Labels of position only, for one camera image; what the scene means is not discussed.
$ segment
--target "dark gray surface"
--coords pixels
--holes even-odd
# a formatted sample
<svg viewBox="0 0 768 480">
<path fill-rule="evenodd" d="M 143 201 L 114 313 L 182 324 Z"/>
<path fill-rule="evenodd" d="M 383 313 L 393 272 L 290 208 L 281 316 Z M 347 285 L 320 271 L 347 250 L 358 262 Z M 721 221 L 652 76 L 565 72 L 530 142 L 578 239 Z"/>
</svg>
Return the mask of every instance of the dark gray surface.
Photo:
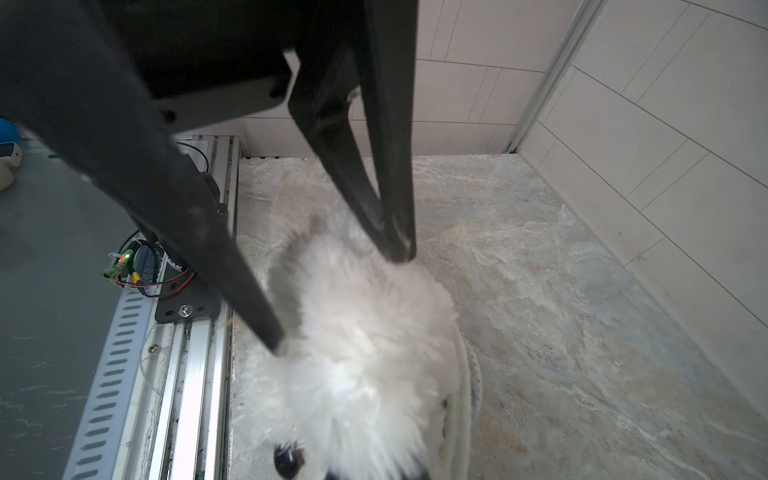
<svg viewBox="0 0 768 480">
<path fill-rule="evenodd" d="M 0 192 L 0 478 L 59 479 L 120 290 L 126 213 L 37 142 Z"/>
</svg>

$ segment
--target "plush toy eye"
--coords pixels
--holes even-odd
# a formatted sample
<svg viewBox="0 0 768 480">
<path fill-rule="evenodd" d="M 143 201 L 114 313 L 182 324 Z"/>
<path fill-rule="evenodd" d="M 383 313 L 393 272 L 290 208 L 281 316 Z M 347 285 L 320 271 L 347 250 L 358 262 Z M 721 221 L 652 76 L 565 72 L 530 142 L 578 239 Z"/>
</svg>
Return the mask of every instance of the plush toy eye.
<svg viewBox="0 0 768 480">
<path fill-rule="evenodd" d="M 293 480 L 304 465 L 304 455 L 295 445 L 275 447 L 275 470 L 286 480 Z"/>
</svg>

